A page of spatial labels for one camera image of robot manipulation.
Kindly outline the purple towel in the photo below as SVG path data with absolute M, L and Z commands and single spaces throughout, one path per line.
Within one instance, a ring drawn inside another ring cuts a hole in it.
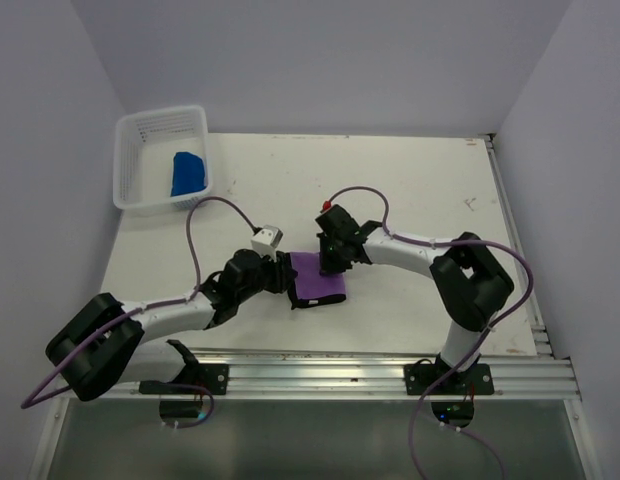
M 346 300 L 343 275 L 322 275 L 318 253 L 291 252 L 289 260 L 292 269 L 297 273 L 288 289 L 292 309 L 334 305 Z

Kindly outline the blue towel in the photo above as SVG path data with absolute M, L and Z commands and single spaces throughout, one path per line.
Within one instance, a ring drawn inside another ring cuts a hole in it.
M 173 157 L 171 196 L 204 191 L 208 185 L 204 160 L 190 152 L 177 152 Z

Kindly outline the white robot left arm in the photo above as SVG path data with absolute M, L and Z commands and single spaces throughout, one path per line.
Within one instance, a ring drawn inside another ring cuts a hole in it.
M 262 292 L 285 293 L 297 272 L 289 256 L 242 249 L 211 274 L 193 298 L 125 303 L 106 292 L 93 297 L 48 343 L 45 355 L 82 401 L 123 381 L 135 351 L 176 333 L 209 330 L 235 317 L 242 303 Z

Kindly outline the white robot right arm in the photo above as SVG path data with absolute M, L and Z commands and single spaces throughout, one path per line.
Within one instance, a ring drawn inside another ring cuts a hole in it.
M 441 389 L 458 392 L 471 380 L 479 358 L 476 346 L 490 320 L 514 291 L 514 283 L 479 237 L 466 232 L 459 246 L 426 247 L 424 239 L 393 238 L 378 221 L 360 225 L 341 206 L 332 205 L 316 218 L 320 228 L 320 272 L 343 273 L 355 263 L 383 265 L 434 281 L 451 318 L 438 355 L 435 379 Z

